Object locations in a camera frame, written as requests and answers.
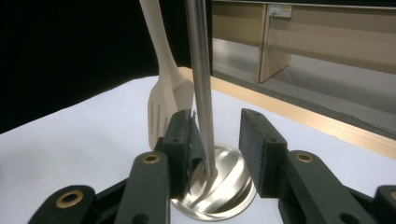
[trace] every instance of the metal pole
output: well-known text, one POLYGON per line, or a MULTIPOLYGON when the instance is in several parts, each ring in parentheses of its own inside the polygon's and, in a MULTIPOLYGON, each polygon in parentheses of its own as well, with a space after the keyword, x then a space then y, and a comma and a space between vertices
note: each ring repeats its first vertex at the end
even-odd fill
POLYGON ((205 0, 186 0, 186 8, 195 101, 198 110, 200 134, 206 155, 205 168, 208 174, 215 174, 217 170, 205 0))

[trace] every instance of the slotted metal base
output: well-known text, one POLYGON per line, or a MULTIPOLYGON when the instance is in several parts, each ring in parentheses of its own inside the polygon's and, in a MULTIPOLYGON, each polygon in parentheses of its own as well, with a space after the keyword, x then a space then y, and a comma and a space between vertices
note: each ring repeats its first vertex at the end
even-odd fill
POLYGON ((208 175, 201 162, 191 176, 191 190, 183 200, 172 200, 184 215, 202 221, 234 217, 253 201, 256 189, 239 149, 215 146, 218 172, 208 175))

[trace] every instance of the slotted spatula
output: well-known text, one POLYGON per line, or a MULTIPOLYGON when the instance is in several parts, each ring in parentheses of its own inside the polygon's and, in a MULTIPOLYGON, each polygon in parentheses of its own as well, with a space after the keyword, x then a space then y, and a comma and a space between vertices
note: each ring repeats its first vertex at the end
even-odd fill
POLYGON ((154 149, 164 136, 170 118, 182 109, 191 109, 194 87, 178 70, 163 27, 158 0, 140 0, 148 31, 158 58, 160 73, 148 99, 148 141, 154 149))

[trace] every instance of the electrical socket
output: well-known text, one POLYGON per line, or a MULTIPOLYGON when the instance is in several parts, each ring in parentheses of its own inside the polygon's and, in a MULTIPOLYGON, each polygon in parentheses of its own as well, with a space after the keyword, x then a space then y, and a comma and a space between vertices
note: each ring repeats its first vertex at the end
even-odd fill
POLYGON ((274 17, 291 18, 292 6, 290 5, 269 5, 268 15, 274 17))

